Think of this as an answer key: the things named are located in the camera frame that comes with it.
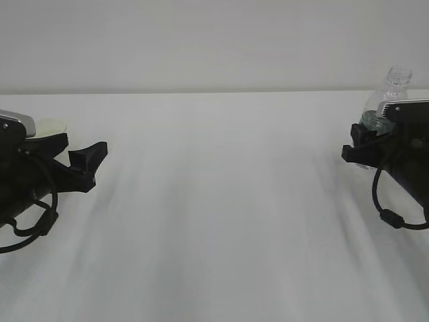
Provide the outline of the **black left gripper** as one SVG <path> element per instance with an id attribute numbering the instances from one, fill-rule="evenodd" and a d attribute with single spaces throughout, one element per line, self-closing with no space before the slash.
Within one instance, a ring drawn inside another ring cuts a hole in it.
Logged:
<path id="1" fill-rule="evenodd" d="M 1 225 L 35 205 L 54 189 L 57 193 L 87 193 L 95 187 L 95 174 L 108 154 L 107 142 L 68 152 L 69 166 L 55 160 L 68 147 L 68 135 L 42 138 L 18 135 L 18 157 L 1 171 Z M 30 156 L 40 156 L 40 168 Z"/>

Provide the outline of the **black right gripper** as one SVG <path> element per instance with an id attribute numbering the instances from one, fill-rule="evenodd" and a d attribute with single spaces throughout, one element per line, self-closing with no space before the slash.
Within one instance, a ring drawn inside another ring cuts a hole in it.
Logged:
<path id="1" fill-rule="evenodd" d="M 360 123 L 351 126 L 351 145 L 344 145 L 341 157 L 349 163 L 384 169 L 391 173 L 428 174 L 428 139 L 413 138 L 404 129 L 378 136 Z"/>

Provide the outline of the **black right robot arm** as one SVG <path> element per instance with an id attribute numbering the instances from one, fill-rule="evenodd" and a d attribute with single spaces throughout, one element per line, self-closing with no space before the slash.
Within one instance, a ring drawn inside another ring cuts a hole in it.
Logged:
<path id="1" fill-rule="evenodd" d="M 428 125 L 397 124 L 391 132 L 379 135 L 354 123 L 351 138 L 353 144 L 343 146 L 341 157 L 345 162 L 376 169 L 371 195 L 381 220 L 396 229 L 428 229 Z M 388 173 L 423 208 L 425 222 L 407 223 L 381 206 L 377 190 L 382 172 Z"/>

